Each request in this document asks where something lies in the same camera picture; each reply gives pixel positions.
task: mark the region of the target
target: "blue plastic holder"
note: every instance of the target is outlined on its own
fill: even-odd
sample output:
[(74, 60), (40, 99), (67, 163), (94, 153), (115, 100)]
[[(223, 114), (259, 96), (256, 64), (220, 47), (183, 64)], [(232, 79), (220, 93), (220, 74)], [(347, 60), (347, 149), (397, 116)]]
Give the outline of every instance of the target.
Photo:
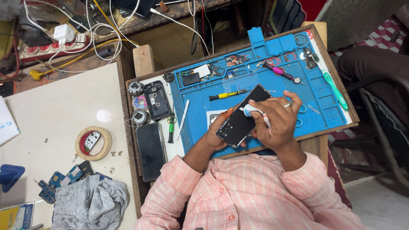
[[(186, 100), (190, 100), (187, 115), (181, 128), (181, 139), (185, 153), (207, 131), (208, 117), (206, 116), (206, 111), (227, 110), (231, 106), (242, 102), (248, 93), (214, 101), (210, 101), (209, 96), (240, 89), (252, 90), (257, 84), (261, 84), (267, 90), (274, 90), (275, 92), (271, 92), (274, 97), (282, 97), (283, 91), (288, 90), (297, 93), (303, 101), (307, 111), (298, 114), (298, 118), (302, 120), (302, 125), (295, 129), (294, 137), (331, 129), (347, 123), (343, 110), (338, 104), (333, 90), (325, 81), (320, 69), (318, 67), (313, 69), (306, 68), (306, 62), (302, 59), (303, 49), (309, 48), (312, 52), (319, 52), (312, 47), (306, 32), (289, 34), (269, 41), (264, 40), (259, 27), (253, 27), (248, 31), (248, 34), (251, 47), (174, 71), (176, 78), (175, 81), (170, 83), (170, 86), (179, 126)], [(250, 56), (250, 60), (239, 65), (227, 67), (225, 59), (232, 55)], [(301, 78), (301, 82), (305, 86), (295, 84), (265, 68), (254, 72), (254, 70), (258, 69), (256, 65), (260, 61), (269, 58), (273, 58), (270, 62), (273, 62), (274, 66), (284, 68), (285, 72), (294, 77)], [(189, 86), (183, 85), (184, 75), (189, 74), (190, 70), (206, 64), (210, 64), (213, 68), (222, 68), (218, 71), (222, 73), (222, 76), (217, 74), (210, 75), (199, 83)], [(229, 78), (227, 73), (233, 75), (233, 77)], [(308, 106), (313, 107), (319, 113), (314, 112)], [(211, 157), (223, 156), (261, 145), (261, 142), (257, 139), (249, 138), (246, 140), (245, 148), (238, 147), (233, 149), (227, 146), (213, 153)]]
[(0, 166), (0, 184), (4, 193), (8, 192), (17, 180), (23, 175), (25, 168), (17, 165)]

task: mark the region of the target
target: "spool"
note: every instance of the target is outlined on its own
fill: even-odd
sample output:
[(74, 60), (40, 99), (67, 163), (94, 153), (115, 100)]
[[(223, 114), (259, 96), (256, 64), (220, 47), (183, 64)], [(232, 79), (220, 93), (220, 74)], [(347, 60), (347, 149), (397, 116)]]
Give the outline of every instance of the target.
[(148, 108), (148, 104), (146, 103), (146, 98), (143, 95), (139, 95), (133, 97), (132, 105), (137, 110), (146, 110)]
[(132, 96), (137, 96), (141, 94), (143, 90), (144, 90), (144, 85), (140, 83), (139, 81), (132, 81), (131, 83), (129, 83), (128, 92)]
[(149, 113), (139, 110), (135, 113), (135, 115), (132, 118), (132, 121), (139, 126), (146, 125), (151, 121), (151, 117), (149, 116)]
[[(85, 143), (85, 139), (89, 136), (92, 132), (98, 132), (103, 137), (103, 147), (101, 151), (95, 155), (89, 155), (82, 146)], [(75, 141), (75, 150), (77, 154), (84, 160), (95, 161), (104, 158), (112, 146), (112, 138), (108, 130), (96, 126), (90, 126), (82, 130)]]

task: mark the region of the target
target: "green screwdriver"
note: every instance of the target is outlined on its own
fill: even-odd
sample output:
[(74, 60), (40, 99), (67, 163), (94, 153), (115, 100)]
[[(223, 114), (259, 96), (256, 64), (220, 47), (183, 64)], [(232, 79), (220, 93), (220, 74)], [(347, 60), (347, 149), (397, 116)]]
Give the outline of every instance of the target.
[(173, 106), (172, 106), (172, 112), (171, 115), (169, 117), (169, 140), (168, 143), (173, 143), (173, 130), (175, 129), (175, 123), (174, 120), (175, 119), (175, 112), (173, 111)]

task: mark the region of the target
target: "white table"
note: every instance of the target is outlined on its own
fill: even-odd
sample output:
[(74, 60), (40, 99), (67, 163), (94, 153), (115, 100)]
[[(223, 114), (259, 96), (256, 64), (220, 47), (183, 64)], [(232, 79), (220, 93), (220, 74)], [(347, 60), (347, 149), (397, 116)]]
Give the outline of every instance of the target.
[(110, 132), (110, 151), (116, 154), (92, 161), (91, 167), (127, 185), (128, 207), (118, 229), (133, 228), (136, 212), (116, 63), (18, 93), (5, 102), (21, 134), (0, 146), (0, 165), (24, 166), (25, 172), (9, 192), (0, 192), (0, 204), (35, 201), (32, 225), (51, 227), (53, 205), (38, 196), (41, 188), (33, 180), (48, 182), (55, 171), (66, 174), (82, 163), (79, 157), (72, 163), (76, 138), (84, 128), (98, 126)]

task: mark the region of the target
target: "person's hand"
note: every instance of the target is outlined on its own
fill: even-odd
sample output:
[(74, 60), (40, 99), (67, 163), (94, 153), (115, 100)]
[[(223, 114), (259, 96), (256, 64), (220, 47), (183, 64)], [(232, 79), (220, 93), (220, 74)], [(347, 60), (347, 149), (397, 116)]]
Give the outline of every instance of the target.
[(252, 112), (257, 127), (257, 131), (253, 130), (252, 135), (277, 153), (286, 171), (293, 171), (302, 167), (306, 159), (293, 137), (297, 113), (303, 102), (293, 92), (284, 91), (283, 94), (291, 99), (292, 106), (284, 108), (289, 103), (285, 97), (273, 97), (261, 102), (249, 101), (251, 106), (265, 113), (271, 123), (270, 129), (265, 124), (263, 115)]
[[(222, 139), (220, 139), (220, 137), (216, 135), (216, 132), (238, 106), (239, 104), (235, 105), (234, 108), (230, 107), (227, 111), (219, 114), (216, 120), (214, 120), (213, 123), (210, 125), (209, 130), (203, 135), (202, 139), (215, 151), (223, 149), (224, 147), (227, 146), (226, 142), (224, 142)], [(240, 145), (242, 147), (246, 147), (246, 140), (241, 142)]]

